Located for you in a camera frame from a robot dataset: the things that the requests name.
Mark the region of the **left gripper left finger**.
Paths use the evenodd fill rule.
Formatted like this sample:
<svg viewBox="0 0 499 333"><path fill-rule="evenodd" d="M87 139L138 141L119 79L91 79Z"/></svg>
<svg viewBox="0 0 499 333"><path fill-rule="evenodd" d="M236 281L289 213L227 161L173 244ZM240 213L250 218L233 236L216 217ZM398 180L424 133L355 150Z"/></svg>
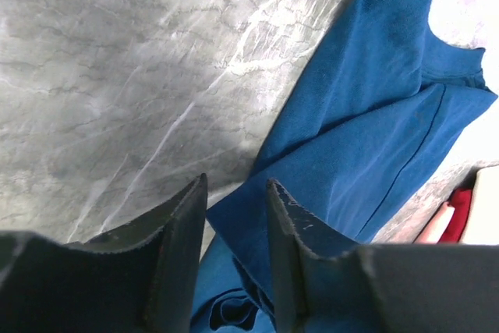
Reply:
<svg viewBox="0 0 499 333"><path fill-rule="evenodd" d="M187 332L206 209L199 175L85 243L2 232L2 331Z"/></svg>

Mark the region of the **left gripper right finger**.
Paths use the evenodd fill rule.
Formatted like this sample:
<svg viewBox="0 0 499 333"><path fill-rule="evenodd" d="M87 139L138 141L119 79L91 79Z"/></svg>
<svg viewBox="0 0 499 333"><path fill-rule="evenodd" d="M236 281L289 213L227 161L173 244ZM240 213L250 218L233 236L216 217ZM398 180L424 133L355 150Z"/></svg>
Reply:
<svg viewBox="0 0 499 333"><path fill-rule="evenodd" d="M495 332L495 246L358 244L267 184L279 332Z"/></svg>

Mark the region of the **blue t-shirt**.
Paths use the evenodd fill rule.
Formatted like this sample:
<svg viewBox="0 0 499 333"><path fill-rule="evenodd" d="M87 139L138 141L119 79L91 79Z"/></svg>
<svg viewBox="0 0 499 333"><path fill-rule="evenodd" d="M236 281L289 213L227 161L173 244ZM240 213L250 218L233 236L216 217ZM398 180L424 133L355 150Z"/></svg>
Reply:
<svg viewBox="0 0 499 333"><path fill-rule="evenodd" d="M193 332L271 332L266 185L368 243L495 101L484 51L444 43L432 0L353 0L324 35L248 179L207 211Z"/></svg>

